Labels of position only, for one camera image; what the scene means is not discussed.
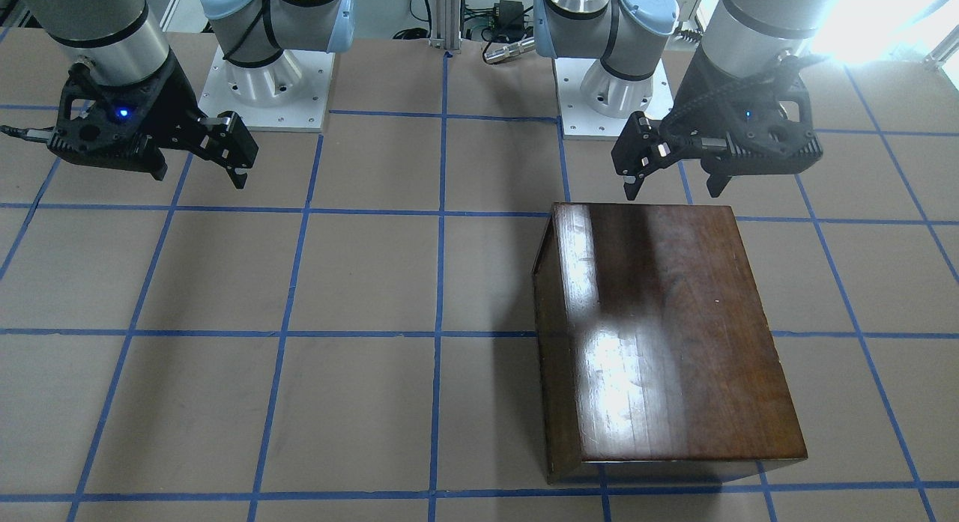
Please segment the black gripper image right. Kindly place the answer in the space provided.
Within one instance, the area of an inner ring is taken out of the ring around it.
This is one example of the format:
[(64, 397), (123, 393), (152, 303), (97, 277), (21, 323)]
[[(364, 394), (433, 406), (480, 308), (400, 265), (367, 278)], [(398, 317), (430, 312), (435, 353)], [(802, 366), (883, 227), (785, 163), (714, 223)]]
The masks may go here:
[(824, 150), (813, 127), (802, 69), (818, 54), (782, 55), (742, 78), (720, 70), (699, 48), (671, 110), (671, 145), (644, 112), (633, 112), (611, 150), (614, 173), (634, 201), (645, 178), (682, 158), (698, 158), (710, 198), (734, 177), (800, 174)]

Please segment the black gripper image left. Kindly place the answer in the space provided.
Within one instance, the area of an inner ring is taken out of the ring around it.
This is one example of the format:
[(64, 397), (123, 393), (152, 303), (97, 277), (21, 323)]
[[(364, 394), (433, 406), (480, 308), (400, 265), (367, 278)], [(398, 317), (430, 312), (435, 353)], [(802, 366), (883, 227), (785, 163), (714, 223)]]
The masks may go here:
[(174, 51), (155, 71), (135, 84), (97, 84), (91, 61), (78, 58), (68, 70), (57, 123), (46, 146), (68, 163), (142, 172), (163, 180), (161, 149), (194, 151), (225, 169), (243, 189), (259, 153), (237, 112), (206, 117)]

